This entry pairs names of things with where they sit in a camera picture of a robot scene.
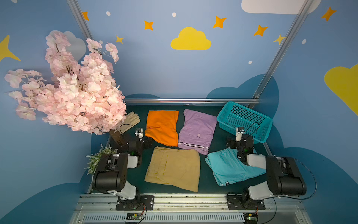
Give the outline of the aluminium frame left post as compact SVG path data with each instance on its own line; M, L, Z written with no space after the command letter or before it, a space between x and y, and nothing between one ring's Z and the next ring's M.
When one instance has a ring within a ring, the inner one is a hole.
M77 21L77 24L78 24L83 36L85 37L85 39L87 39L87 38L92 39L93 36L91 34L91 31L87 25L85 18L84 18L84 15L82 13L82 10L80 8L78 1L77 0L67 0L66 2L68 4L75 20Z

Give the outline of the pink cherry blossom tree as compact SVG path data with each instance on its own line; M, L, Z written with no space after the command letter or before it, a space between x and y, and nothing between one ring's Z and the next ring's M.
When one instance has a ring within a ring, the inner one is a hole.
M46 40L50 82L34 70L17 69L5 75L13 88L9 96L18 102L16 114L35 120L40 111L45 123L96 135L123 123L125 97L113 78L113 65L119 60L116 45L87 39L89 54L79 62L67 50L70 42L64 33L56 31Z

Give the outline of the turquoise pants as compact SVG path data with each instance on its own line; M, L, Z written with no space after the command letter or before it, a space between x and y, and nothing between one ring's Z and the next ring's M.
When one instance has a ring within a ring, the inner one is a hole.
M237 150L226 148L207 155L205 162L211 168L220 187L243 182L266 173L266 170L247 166L237 158Z

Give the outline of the aluminium frame post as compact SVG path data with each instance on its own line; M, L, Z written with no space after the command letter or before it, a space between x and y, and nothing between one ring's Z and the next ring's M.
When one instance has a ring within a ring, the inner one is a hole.
M299 32L300 28L302 27L303 23L306 20L306 17L309 14L309 9L311 8L312 4L313 4L313 0L305 0L303 2L302 7L300 8L300 10L298 11L297 16L295 17L288 33L286 34L286 38L283 40L283 43L281 44L278 52L276 53L270 67L268 68L268 70L266 71L263 79L261 80L258 88L256 89L253 97L252 97L252 101L250 104L248 104L248 108L253 109L255 107L256 104L260 103L260 96L262 95L262 93L264 92L266 86L268 85L270 79L272 78L272 76L274 75L274 72L276 71L276 69L279 66L279 63L281 62L281 60L283 59L285 53L287 52L287 50L289 49L292 41L294 40L296 34Z
M85 18L84 18L84 15L82 13L82 10L80 8L78 1L77 0L67 0L66 2L68 4L75 20L77 21L77 24L78 24L83 36L85 37L85 39L87 39L87 38L92 39L93 36L91 34L91 31L87 25Z

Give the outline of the right green circuit board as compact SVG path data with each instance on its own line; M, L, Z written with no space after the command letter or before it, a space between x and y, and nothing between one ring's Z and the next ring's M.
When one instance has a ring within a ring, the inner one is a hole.
M245 224L257 224L258 215L256 213L244 213L243 214Z

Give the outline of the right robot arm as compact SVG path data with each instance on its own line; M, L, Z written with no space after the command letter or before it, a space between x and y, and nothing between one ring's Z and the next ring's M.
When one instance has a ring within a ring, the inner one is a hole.
M237 150L237 158L246 166L266 171L267 180L250 186L241 196L241 202L257 203L275 197L303 196L307 192L306 183L292 157L264 156L254 153L254 140L245 134L243 127L235 129L235 138L229 138L227 145Z

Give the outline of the purple pants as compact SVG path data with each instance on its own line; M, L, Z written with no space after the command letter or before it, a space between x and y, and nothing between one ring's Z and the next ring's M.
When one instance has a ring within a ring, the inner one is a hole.
M207 155L217 125L217 117L198 111L185 109L184 126L179 133L178 147L194 149L199 154Z

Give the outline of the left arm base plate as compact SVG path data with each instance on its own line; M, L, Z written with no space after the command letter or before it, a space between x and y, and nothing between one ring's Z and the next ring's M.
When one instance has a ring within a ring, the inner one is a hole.
M140 195L133 200L118 198L115 209L117 211L152 211L154 199L155 197L153 195Z

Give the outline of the aluminium frame right post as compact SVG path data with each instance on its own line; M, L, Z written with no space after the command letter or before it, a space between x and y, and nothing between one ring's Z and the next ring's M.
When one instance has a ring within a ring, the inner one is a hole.
M256 89L253 97L252 97L252 101L250 104L248 104L248 108L253 109L255 107L256 104L260 103L260 96L262 95L262 93L264 92L266 86L268 85L270 79L272 78L272 76L274 75L274 72L276 71L276 69L279 66L279 63L281 62L281 60L283 59L285 53L287 52L287 50L289 49L292 41L294 40L296 34L299 32L300 28L302 27L303 23L306 20L306 17L309 14L309 9L311 8L312 4L313 4L313 0L305 0L303 2L302 7L300 8L300 10L298 11L297 16L295 17L288 33L286 34L286 38L283 40L283 43L281 44L278 52L276 53L270 67L268 68L268 70L266 71L263 79L261 80L258 88Z

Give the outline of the aluminium front rail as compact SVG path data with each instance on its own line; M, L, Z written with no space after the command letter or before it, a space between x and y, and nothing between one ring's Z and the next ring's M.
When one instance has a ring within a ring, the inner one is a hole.
M81 195L71 224L244 224L244 213L256 213L258 224L310 224L301 201L266 199L265 210L229 210L226 194L144 194L153 195L152 211L117 211L113 195ZM140 213L140 222L126 222L127 213Z

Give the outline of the folded orange pants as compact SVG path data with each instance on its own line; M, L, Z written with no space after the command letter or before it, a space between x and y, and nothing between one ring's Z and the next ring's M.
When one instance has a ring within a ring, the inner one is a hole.
M176 125L179 111L150 110L147 116L145 136L168 147L178 146Z

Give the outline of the left green circuit board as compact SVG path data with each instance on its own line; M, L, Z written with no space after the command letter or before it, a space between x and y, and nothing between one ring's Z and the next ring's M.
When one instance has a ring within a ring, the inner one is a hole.
M140 213L127 213L125 221L126 222L140 222L143 219L144 215Z

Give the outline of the turquoise plastic basket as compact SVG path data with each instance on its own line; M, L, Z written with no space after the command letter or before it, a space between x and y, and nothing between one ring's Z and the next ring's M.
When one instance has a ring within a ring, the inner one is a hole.
M259 143L266 142L273 124L269 116L232 101L222 108L217 121L221 129L233 135L236 135L238 127L244 128L245 134L251 135Z

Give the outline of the cream work glove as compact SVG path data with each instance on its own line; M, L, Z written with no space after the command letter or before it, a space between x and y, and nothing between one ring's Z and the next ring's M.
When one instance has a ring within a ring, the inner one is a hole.
M126 115L124 121L118 124L117 130L120 134L125 133L140 122L140 117L135 112L130 112Z

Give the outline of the khaki pants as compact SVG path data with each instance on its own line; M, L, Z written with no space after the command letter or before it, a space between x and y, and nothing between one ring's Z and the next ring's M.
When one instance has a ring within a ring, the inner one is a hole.
M194 149L155 147L145 182L198 192L200 155Z

